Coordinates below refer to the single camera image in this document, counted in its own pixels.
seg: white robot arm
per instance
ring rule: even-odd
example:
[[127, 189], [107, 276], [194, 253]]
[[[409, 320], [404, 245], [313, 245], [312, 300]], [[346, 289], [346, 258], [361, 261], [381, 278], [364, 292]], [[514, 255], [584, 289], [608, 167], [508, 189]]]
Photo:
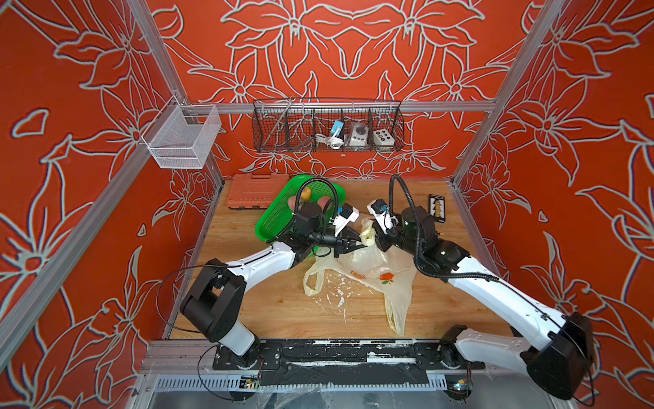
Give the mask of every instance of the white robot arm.
[[[439, 342], [442, 363], [458, 367], [466, 361], [481, 361], [502, 366], [528, 374], [560, 399], [570, 399], [593, 363], [590, 321], [578, 313], [565, 317], [505, 282], [465, 249], [440, 239], [433, 216], [415, 207], [412, 200], [409, 204], [411, 208], [401, 215], [393, 214], [392, 205], [383, 200], [368, 205], [377, 221], [377, 246], [386, 251], [395, 245], [414, 254], [421, 273], [472, 295], [521, 335], [508, 338], [454, 326]], [[343, 208], [331, 221], [334, 227], [318, 231], [320, 223], [313, 221], [324, 216], [322, 211], [302, 206], [294, 215], [293, 228], [285, 229], [270, 248], [227, 264], [209, 261], [182, 301], [181, 313], [211, 342], [232, 350], [243, 366], [251, 365], [259, 339], [238, 320], [243, 295], [273, 274], [297, 265], [316, 245], [331, 247], [336, 257], [362, 248], [356, 244], [358, 234], [346, 226], [356, 220], [358, 211], [347, 204]], [[220, 296], [214, 288], [222, 289]]]

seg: green plastic basket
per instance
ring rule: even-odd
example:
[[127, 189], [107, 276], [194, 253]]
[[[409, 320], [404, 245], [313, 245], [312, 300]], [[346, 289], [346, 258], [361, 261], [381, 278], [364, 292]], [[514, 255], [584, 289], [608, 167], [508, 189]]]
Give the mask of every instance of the green plastic basket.
[[[293, 179], [289, 180], [286, 186], [282, 191], [277, 195], [273, 203], [268, 207], [266, 212], [261, 219], [256, 223], [254, 227], [254, 233], [262, 241], [268, 241], [271, 238], [275, 237], [282, 229], [290, 222], [293, 217], [292, 210], [288, 207], [288, 199], [291, 196], [295, 196], [298, 193], [298, 190], [302, 186], [302, 183], [306, 182], [308, 179], [314, 177], [313, 175], [298, 175]], [[336, 192], [338, 193], [338, 205], [342, 206], [345, 203], [345, 190], [339, 185], [334, 183]], [[317, 202], [323, 196], [329, 196], [334, 199], [332, 194], [332, 189], [329, 186], [325, 185], [322, 182], [312, 182], [309, 183], [309, 188], [311, 188], [311, 199], [310, 202]], [[327, 212], [329, 217], [334, 215], [334, 210], [331, 209]]]

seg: red wallpaper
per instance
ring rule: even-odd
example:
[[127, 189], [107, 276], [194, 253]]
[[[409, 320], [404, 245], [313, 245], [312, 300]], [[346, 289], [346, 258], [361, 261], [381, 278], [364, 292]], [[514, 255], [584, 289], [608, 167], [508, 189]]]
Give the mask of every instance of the red wallpaper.
[[[150, 159], [0, 378], [0, 406], [123, 407], [215, 194], [208, 171]], [[159, 305], [168, 317], [178, 288]]]
[[654, 406], [653, 22], [568, 2], [462, 185], [498, 269], [593, 320], [600, 408]]
[[[3, 2], [0, 34], [2, 317], [170, 94], [123, 0]], [[125, 403], [164, 327], [156, 285], [188, 262], [215, 189], [206, 170], [146, 165], [0, 375], [0, 406]], [[166, 316], [180, 278], [162, 291]]]
[[[542, 1], [149, 0], [195, 102], [323, 96], [493, 99]], [[234, 173], [448, 177], [479, 113], [411, 115], [394, 154], [257, 154], [247, 115], [225, 115], [214, 155]]]
[[2, 318], [170, 95], [123, 0], [5, 2], [0, 35]]

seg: wire mesh basket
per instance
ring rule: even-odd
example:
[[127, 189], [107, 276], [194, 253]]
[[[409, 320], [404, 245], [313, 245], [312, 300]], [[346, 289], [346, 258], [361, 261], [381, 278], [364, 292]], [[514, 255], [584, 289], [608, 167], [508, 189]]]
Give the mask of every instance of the wire mesh basket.
[[[258, 152], [396, 152], [404, 148], [400, 101], [291, 97], [257, 99], [253, 105], [252, 136]], [[329, 140], [335, 125], [340, 132], [336, 140]]]
[[179, 106], [166, 119], [152, 141], [152, 157], [163, 169], [201, 169], [222, 123], [214, 106], [204, 124], [189, 124]]

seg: wooden table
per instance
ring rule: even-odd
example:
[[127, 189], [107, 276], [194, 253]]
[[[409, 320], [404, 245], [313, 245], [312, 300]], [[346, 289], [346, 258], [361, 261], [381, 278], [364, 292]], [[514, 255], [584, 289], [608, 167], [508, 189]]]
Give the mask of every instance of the wooden table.
[[[367, 214], [366, 205], [382, 198], [388, 201], [388, 181], [338, 181], [347, 202]], [[254, 235], [263, 210], [230, 210], [225, 205], [231, 181], [225, 185], [207, 233], [198, 264], [212, 258], [228, 262], [249, 256], [266, 247]], [[470, 237], [445, 182], [407, 182], [414, 202], [427, 208], [429, 194], [445, 197], [446, 223], [437, 224], [441, 236], [475, 255]], [[399, 184], [395, 185], [394, 210], [408, 206]], [[261, 282], [243, 299], [240, 320], [260, 338], [439, 338], [454, 324], [464, 324], [490, 334], [511, 336], [508, 324], [482, 303], [463, 291], [418, 273], [406, 318], [404, 337], [388, 327], [384, 296], [363, 284], [328, 270], [322, 291], [313, 297], [302, 287], [304, 273], [313, 256], [299, 265]], [[345, 301], [339, 308], [341, 295]], [[178, 314], [175, 325], [192, 329]], [[173, 330], [171, 338], [198, 338], [197, 334]]]

